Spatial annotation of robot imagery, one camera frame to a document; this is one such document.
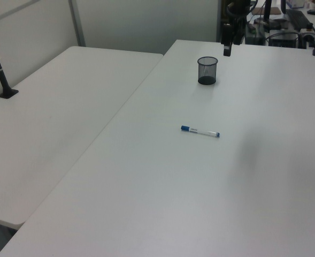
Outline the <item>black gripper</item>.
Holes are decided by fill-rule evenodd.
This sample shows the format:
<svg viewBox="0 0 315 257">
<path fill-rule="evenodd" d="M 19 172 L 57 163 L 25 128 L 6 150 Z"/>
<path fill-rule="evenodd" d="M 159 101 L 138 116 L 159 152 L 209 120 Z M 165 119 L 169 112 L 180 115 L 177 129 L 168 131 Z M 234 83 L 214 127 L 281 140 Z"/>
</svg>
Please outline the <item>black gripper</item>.
<svg viewBox="0 0 315 257">
<path fill-rule="evenodd" d="M 231 24 L 223 24 L 221 44 L 224 46 L 224 56 L 231 56 L 232 45 L 232 26 Z"/>
</svg>

